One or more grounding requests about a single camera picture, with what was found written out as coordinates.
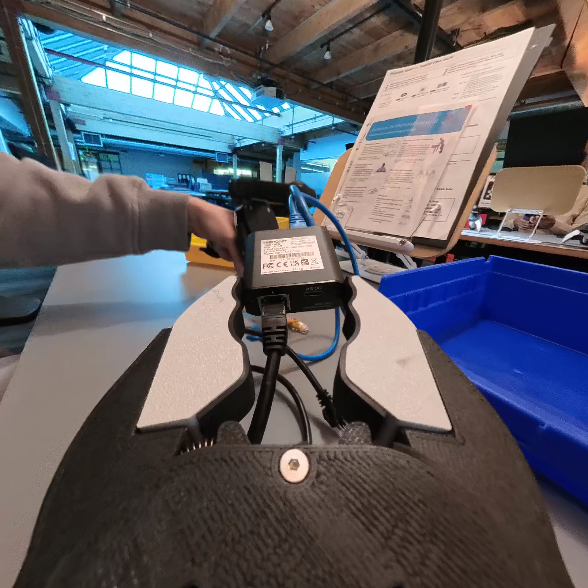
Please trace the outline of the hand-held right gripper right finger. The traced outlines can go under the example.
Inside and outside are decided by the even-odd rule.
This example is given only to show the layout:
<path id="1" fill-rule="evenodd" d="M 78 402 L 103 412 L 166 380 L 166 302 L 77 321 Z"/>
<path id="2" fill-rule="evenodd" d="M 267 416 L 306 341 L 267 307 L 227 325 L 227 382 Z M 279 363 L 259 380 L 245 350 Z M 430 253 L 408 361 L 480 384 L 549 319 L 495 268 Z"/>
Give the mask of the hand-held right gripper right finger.
<path id="1" fill-rule="evenodd" d="M 334 378 L 334 404 L 346 420 L 367 417 L 377 429 L 391 417 L 401 427 L 450 432 L 419 332 L 391 300 L 359 276 L 346 285 L 345 321 Z"/>

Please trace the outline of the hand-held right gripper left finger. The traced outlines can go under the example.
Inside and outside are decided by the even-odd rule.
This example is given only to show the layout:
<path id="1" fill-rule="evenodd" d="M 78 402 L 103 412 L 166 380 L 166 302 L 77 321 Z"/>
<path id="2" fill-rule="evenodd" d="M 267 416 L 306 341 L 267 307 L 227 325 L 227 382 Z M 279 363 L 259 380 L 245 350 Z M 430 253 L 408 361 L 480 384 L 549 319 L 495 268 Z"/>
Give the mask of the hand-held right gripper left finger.
<path id="1" fill-rule="evenodd" d="M 140 432 L 216 432 L 252 409 L 240 294 L 239 279 L 229 276 L 176 320 L 137 421 Z"/>

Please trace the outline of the black network adapter box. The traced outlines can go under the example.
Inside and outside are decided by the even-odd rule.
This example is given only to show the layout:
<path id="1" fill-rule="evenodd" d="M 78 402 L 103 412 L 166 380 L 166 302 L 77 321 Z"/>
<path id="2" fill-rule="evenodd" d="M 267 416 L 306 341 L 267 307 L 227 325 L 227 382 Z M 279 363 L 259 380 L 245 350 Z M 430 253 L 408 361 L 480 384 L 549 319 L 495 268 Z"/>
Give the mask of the black network adapter box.
<path id="1" fill-rule="evenodd" d="M 257 231 L 245 246 L 242 303 L 260 316 L 264 301 L 282 299 L 287 313 L 343 305 L 346 279 L 324 227 Z"/>

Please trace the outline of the person's left forearm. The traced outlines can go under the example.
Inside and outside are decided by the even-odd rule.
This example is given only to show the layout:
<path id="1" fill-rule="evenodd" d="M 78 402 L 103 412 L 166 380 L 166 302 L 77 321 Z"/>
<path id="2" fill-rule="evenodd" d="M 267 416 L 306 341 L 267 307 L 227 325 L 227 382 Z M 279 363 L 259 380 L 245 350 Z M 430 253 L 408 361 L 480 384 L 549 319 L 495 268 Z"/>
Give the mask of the person's left forearm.
<path id="1" fill-rule="evenodd" d="M 185 252 L 187 196 L 136 177 L 91 181 L 1 153 L 1 268 Z"/>

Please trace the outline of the grey desk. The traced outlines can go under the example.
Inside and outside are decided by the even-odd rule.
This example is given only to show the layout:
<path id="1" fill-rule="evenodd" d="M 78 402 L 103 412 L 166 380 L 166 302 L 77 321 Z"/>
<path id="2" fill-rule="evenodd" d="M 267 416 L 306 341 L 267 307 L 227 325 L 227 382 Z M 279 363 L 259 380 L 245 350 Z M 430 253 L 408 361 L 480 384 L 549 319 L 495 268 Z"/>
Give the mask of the grey desk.
<path id="1" fill-rule="evenodd" d="M 58 268 L 1 401 L 1 587 L 12 587 L 53 476 L 96 406 L 164 328 L 231 270 L 152 252 Z M 576 587 L 587 509 L 540 481 Z"/>

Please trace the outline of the wooden book stand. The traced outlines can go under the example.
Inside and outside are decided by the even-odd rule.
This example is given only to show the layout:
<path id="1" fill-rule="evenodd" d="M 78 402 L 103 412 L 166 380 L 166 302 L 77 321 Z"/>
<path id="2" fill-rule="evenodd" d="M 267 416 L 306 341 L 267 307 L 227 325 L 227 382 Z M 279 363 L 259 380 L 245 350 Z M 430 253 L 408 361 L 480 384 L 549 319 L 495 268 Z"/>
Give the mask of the wooden book stand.
<path id="1" fill-rule="evenodd" d="M 337 187 L 345 171 L 345 167 L 347 166 L 351 153 L 352 149 L 348 149 L 344 154 L 341 155 L 340 158 L 338 158 L 329 176 L 329 179 L 327 180 L 326 187 L 324 188 L 320 198 L 320 202 L 326 205 L 327 208 L 331 207 L 331 204 L 335 199 Z M 490 151 L 489 158 L 485 163 L 474 188 L 472 189 L 470 195 L 467 197 L 465 205 L 458 217 L 458 223 L 456 227 L 453 229 L 453 232 L 451 233 L 451 236 L 447 243 L 441 246 L 433 246 L 428 244 L 418 244 L 413 240 L 414 247 L 410 252 L 407 252 L 407 254 L 410 257 L 421 260 L 429 258 L 438 258 L 439 256 L 448 253 L 457 244 L 458 240 L 461 237 L 461 233 L 465 228 L 465 224 L 469 218 L 469 214 L 481 195 L 482 188 L 484 187 L 486 178 L 488 177 L 491 168 L 495 163 L 496 156 L 497 148 L 495 145 L 493 145 L 492 150 Z M 391 239 L 392 238 L 386 237 L 383 242 L 379 242 L 376 241 L 375 238 L 371 235 L 365 235 L 362 233 L 360 233 L 357 236 L 350 237 L 350 240 L 358 245 L 379 249 L 381 251 L 396 253 L 398 248 L 391 244 Z"/>

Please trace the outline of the blue plastic bin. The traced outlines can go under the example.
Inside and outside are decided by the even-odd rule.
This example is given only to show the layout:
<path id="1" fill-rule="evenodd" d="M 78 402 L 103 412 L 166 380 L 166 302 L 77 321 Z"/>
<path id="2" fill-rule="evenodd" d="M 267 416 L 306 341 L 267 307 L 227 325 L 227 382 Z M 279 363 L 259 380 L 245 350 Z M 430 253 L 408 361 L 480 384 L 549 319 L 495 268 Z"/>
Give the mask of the blue plastic bin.
<path id="1" fill-rule="evenodd" d="M 385 275 L 379 292 L 485 395 L 529 465 L 587 504 L 587 274 L 490 256 Z"/>

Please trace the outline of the white ceiling projector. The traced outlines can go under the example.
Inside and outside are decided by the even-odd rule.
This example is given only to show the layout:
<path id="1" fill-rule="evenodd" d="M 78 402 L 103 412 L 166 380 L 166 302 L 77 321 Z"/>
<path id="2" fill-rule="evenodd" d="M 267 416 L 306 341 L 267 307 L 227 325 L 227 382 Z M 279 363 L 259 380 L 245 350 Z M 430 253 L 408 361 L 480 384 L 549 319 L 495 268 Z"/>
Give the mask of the white ceiling projector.
<path id="1" fill-rule="evenodd" d="M 251 105 L 259 109 L 271 110 L 285 102 L 284 92 L 278 86 L 259 85 L 252 92 Z"/>

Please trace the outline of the skylight window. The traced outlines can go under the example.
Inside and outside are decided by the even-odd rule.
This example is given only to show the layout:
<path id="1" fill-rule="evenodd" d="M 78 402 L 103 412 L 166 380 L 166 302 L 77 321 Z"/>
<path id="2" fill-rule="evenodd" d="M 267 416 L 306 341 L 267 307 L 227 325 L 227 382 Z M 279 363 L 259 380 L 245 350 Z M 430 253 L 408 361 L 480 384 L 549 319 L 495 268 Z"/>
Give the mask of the skylight window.
<path id="1" fill-rule="evenodd" d="M 276 122 L 283 116 L 293 119 L 294 114 L 288 102 L 269 107 L 255 105 L 252 90 L 245 86 L 129 50 L 92 68 L 81 82 L 237 121 Z"/>

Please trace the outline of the leaflet with blue banner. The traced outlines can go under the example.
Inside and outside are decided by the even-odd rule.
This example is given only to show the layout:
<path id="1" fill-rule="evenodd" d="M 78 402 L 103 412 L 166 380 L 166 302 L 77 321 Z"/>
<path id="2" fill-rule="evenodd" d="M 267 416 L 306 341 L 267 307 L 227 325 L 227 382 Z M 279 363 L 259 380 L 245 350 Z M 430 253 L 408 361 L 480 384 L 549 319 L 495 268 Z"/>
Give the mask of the leaflet with blue banner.
<path id="1" fill-rule="evenodd" d="M 412 236 L 475 108 L 475 102 L 460 100 L 372 116 L 337 188 L 341 225 Z"/>

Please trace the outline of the wooden table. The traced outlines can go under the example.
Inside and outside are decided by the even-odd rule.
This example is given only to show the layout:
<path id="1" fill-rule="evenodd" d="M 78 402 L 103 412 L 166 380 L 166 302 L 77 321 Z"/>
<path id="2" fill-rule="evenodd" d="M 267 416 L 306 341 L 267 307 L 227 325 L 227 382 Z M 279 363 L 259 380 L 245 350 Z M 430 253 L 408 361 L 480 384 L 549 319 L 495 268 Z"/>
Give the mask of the wooden table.
<path id="1" fill-rule="evenodd" d="M 578 241 L 572 240 L 563 243 L 563 239 L 553 235 L 539 235 L 537 238 L 534 236 L 531 239 L 523 239 L 517 233 L 502 233 L 497 231 L 477 232 L 464 229 L 458 237 L 460 240 L 469 242 L 587 260 L 587 246 L 581 246 Z"/>

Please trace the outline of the clear acrylic stand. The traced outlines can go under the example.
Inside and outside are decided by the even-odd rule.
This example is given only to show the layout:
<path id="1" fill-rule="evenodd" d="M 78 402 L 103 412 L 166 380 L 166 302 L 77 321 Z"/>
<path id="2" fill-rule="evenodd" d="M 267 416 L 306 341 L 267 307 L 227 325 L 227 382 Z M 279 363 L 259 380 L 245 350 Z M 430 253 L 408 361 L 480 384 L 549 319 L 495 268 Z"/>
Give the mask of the clear acrylic stand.
<path id="1" fill-rule="evenodd" d="M 540 209 L 510 208 L 504 213 L 495 236 L 501 240 L 531 241 L 543 217 L 544 211 Z"/>

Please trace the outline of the beige rounded board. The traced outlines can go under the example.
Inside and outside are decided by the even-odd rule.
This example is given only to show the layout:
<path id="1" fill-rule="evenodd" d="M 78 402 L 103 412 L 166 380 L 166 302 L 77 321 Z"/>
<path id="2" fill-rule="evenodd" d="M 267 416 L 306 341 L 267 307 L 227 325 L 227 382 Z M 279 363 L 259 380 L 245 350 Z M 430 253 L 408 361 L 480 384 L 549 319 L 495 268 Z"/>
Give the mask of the beige rounded board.
<path id="1" fill-rule="evenodd" d="M 490 208 L 537 209 L 556 217 L 572 209 L 585 177 L 580 165 L 504 168 L 496 174 Z"/>

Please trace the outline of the black pillar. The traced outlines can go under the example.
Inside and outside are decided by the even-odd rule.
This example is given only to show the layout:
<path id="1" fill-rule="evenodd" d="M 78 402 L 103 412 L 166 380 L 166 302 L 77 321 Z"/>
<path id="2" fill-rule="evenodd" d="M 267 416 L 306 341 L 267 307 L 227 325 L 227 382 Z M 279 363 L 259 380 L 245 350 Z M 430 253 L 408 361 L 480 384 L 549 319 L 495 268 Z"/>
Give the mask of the black pillar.
<path id="1" fill-rule="evenodd" d="M 415 47 L 414 64 L 428 61 L 437 39 L 443 1 L 425 1 Z"/>

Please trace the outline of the large laminated instruction sheet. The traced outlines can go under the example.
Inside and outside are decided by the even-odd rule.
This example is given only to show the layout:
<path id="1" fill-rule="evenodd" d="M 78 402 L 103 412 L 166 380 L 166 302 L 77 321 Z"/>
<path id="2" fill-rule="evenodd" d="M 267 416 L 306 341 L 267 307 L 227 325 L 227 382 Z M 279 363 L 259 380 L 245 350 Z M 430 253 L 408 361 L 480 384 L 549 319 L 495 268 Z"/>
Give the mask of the large laminated instruction sheet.
<path id="1" fill-rule="evenodd" d="M 416 232 L 399 237 L 347 231 L 343 226 L 349 238 L 362 233 L 382 241 L 386 237 L 440 243 L 449 240 L 500 130 L 543 49 L 552 40 L 553 29 L 554 25 L 531 27 L 386 73 L 362 128 L 374 115 L 397 114 L 413 107 L 453 106 L 460 100 L 469 100 L 476 103 L 476 108 Z"/>

